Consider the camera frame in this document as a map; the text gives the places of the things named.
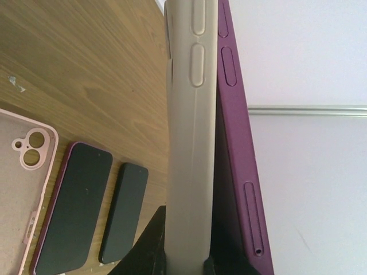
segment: black stand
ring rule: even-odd
[[[164,253],[166,207],[155,212],[130,252],[108,275],[165,275]],[[204,263],[204,275],[259,275],[213,223],[210,257]]]

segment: purple phone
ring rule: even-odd
[[[62,274],[84,265],[111,166],[112,155],[107,151],[82,142],[68,147],[31,261],[31,274]]]

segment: wood grain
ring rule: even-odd
[[[165,203],[163,16],[154,0],[1,0],[0,9],[0,107],[47,123],[60,136],[36,236],[67,144],[88,142],[114,156],[88,261],[67,273],[105,275],[114,265],[99,266],[97,255],[119,166],[149,169],[136,237]]]

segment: pink phone case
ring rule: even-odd
[[[37,146],[31,142],[35,133],[43,136]],[[2,274],[21,274],[24,269],[57,144],[52,127],[0,109]],[[27,155],[38,162],[28,163]]]

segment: dark phone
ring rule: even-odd
[[[33,275],[61,274],[84,265],[111,165],[109,152],[79,142],[70,146],[33,256]]]
[[[99,251],[101,263],[121,260],[132,248],[147,180],[146,168],[132,163],[121,166]]]

